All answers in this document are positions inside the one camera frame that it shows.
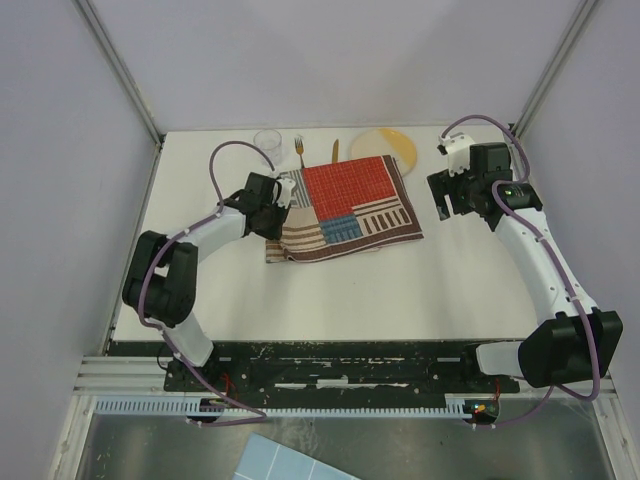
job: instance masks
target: wooden knife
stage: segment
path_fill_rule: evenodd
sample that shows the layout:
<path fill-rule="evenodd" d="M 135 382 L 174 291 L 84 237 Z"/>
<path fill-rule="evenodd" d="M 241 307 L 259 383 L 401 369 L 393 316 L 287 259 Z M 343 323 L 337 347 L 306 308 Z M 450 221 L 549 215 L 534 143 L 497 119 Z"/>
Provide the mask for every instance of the wooden knife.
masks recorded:
<path fill-rule="evenodd" d="M 338 147 L 340 146 L 340 142 L 336 139 L 333 142 L 333 153 L 331 154 L 331 163 L 338 163 Z"/>

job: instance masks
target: striped cloth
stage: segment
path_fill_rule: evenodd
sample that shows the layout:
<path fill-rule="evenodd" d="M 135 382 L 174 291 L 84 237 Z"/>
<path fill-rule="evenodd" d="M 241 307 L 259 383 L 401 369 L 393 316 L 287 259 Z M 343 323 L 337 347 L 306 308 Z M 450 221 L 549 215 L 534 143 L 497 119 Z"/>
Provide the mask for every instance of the striped cloth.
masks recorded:
<path fill-rule="evenodd" d="M 318 262 L 422 238 L 390 156 L 362 158 L 283 174 L 298 188 L 280 241 L 267 263 Z"/>

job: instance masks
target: yellow plate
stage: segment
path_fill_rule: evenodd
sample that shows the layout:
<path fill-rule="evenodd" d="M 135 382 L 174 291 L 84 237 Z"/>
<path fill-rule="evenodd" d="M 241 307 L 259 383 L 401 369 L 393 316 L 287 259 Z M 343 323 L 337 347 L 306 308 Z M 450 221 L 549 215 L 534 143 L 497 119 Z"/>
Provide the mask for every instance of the yellow plate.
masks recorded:
<path fill-rule="evenodd" d="M 411 139 L 391 128 L 369 130 L 351 144 L 351 160 L 377 155 L 394 157 L 401 175 L 409 173 L 418 160 L 418 152 Z"/>

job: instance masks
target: wooden fork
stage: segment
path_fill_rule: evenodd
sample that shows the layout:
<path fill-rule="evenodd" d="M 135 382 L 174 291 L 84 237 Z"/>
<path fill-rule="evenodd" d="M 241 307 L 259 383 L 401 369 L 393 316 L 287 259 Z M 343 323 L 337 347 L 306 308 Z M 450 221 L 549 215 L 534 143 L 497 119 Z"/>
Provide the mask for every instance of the wooden fork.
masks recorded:
<path fill-rule="evenodd" d="M 301 168 L 304 168 L 304 160 L 302 159 L 302 154 L 304 153 L 304 145 L 302 144 L 302 137 L 296 137 L 296 153 L 300 155 L 300 165 Z"/>

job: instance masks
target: white wall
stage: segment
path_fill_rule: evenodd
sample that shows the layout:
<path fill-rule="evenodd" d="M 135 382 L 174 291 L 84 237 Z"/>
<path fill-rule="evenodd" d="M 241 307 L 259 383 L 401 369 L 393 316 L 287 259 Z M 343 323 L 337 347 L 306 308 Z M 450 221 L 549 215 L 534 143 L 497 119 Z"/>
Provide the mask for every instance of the white wall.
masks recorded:
<path fill-rule="evenodd" d="M 612 373 L 640 440 L 640 2 L 602 2 L 526 136 L 560 247 L 624 323 Z"/>
<path fill-rule="evenodd" d="M 0 3 L 0 477 L 43 478 L 153 145 L 69 0 Z"/>
<path fill-rule="evenodd" d="M 94 0 L 163 131 L 515 121 L 578 0 Z"/>

